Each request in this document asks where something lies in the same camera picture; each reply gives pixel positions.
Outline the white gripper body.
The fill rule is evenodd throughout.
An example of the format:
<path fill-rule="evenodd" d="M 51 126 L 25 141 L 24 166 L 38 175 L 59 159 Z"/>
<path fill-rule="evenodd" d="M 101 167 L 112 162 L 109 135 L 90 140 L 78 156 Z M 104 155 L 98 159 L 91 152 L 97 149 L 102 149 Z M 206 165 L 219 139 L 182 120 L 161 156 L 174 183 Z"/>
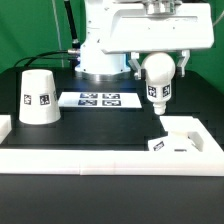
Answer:
<path fill-rule="evenodd" d="M 100 47 L 105 53 L 206 49 L 213 43 L 208 3 L 182 3 L 174 14 L 152 14 L 143 2 L 104 4 Z"/>

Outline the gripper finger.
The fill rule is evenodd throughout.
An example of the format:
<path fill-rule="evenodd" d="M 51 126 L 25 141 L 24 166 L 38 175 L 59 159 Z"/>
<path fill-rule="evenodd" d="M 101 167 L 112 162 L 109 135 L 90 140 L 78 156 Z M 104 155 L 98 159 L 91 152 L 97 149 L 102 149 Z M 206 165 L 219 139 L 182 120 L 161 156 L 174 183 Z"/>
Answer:
<path fill-rule="evenodd" d="M 145 70 L 141 67 L 138 62 L 139 54 L 136 52 L 130 53 L 129 64 L 134 71 L 134 77 L 136 80 L 144 80 L 145 79 Z"/>
<path fill-rule="evenodd" d="M 177 62 L 177 74 L 180 77 L 185 76 L 185 67 L 188 63 L 188 60 L 190 58 L 190 51 L 189 50 L 182 50 L 178 53 L 178 62 Z"/>

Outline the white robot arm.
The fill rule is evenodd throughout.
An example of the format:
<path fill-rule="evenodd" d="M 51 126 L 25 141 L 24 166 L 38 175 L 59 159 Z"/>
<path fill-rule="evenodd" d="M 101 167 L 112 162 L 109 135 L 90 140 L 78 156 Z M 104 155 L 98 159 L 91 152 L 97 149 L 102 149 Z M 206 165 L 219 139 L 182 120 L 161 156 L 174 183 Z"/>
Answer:
<path fill-rule="evenodd" d="M 86 39 L 76 70 L 91 78 L 141 71 L 141 53 L 176 52 L 183 75 L 190 52 L 214 43 L 211 6 L 183 0 L 84 0 Z"/>

